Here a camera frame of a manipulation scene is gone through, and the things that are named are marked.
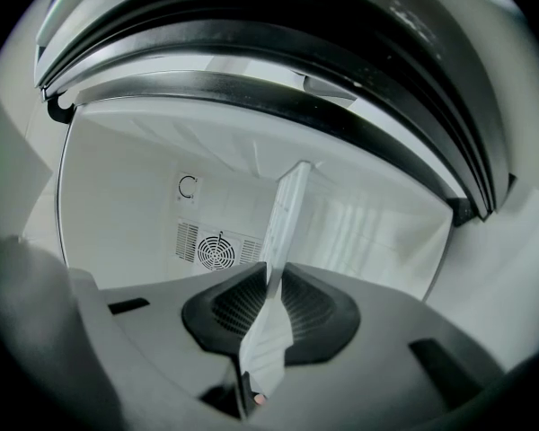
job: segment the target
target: fan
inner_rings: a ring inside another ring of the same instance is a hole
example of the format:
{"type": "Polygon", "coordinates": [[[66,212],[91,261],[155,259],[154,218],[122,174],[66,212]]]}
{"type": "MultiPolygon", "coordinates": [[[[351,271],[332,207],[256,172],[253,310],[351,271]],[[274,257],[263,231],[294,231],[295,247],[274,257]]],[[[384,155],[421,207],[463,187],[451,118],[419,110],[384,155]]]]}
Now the fan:
{"type": "Polygon", "coordinates": [[[234,247],[220,233],[199,242],[197,254],[200,263],[209,270],[230,268],[234,265],[234,247]]]}

